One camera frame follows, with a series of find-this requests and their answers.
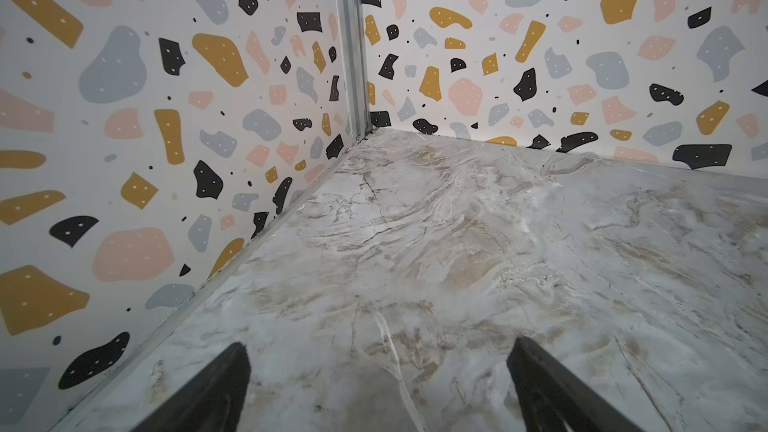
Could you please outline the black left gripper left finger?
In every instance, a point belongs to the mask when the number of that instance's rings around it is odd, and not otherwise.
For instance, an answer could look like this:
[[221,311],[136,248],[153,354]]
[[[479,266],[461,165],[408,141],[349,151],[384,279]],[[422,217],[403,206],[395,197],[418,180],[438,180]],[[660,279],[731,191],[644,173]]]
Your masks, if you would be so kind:
[[232,343],[133,431],[235,431],[250,373],[246,347]]

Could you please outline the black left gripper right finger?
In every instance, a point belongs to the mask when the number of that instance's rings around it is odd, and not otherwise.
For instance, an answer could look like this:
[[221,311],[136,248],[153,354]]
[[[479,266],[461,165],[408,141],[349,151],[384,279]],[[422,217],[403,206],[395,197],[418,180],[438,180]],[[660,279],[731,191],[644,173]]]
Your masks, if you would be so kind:
[[639,427],[533,339],[506,359],[528,431],[637,431]]

